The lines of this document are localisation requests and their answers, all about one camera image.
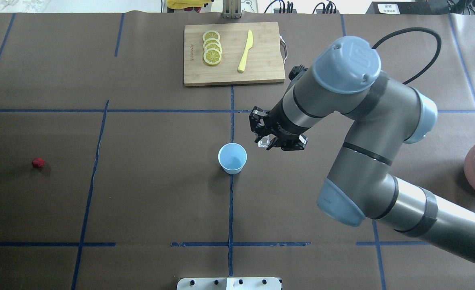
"yellow towel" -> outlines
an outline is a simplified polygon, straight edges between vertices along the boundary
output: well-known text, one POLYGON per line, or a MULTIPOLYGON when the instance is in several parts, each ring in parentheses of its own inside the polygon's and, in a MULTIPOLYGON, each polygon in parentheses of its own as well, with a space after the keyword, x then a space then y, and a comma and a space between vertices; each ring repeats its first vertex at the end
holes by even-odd
POLYGON ((188 7, 204 7, 204 4, 210 3, 211 0, 167 0, 166 5, 175 10, 188 7))

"red object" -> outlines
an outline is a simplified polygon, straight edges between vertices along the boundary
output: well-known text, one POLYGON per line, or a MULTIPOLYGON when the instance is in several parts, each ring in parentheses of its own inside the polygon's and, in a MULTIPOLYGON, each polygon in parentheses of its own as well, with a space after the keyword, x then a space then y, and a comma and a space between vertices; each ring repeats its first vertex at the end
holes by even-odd
POLYGON ((42 168, 44 164, 46 164, 46 162, 42 158, 35 158, 34 160, 32 160, 32 166, 34 168, 42 168))

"cutting board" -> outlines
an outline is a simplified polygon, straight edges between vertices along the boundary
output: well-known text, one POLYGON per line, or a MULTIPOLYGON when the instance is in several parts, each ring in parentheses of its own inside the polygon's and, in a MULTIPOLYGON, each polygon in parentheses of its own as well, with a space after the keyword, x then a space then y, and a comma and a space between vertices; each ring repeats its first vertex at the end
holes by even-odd
POLYGON ((282 83, 284 63, 280 53, 277 22, 186 25, 184 28, 184 85, 212 86, 233 84, 282 83), (223 58, 217 66, 204 63, 202 36, 217 31, 223 58), (246 70, 238 72, 248 31, 254 34, 254 46, 248 51, 246 70))

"blue cup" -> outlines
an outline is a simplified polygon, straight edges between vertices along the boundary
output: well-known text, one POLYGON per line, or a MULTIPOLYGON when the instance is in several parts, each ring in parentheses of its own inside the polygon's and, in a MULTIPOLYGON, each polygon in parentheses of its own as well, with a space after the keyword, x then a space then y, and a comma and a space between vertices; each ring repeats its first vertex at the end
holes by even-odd
POLYGON ((246 163, 246 150, 237 143, 223 145, 218 152, 219 165, 229 174, 236 174, 241 171, 246 163))

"label sticker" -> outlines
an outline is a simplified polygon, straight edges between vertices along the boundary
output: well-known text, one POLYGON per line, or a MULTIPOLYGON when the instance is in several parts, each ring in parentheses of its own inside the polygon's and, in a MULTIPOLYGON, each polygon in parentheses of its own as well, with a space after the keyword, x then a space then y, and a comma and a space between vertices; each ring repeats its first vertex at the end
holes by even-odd
POLYGON ((400 14, 397 4, 377 4, 377 7, 383 14, 400 14))

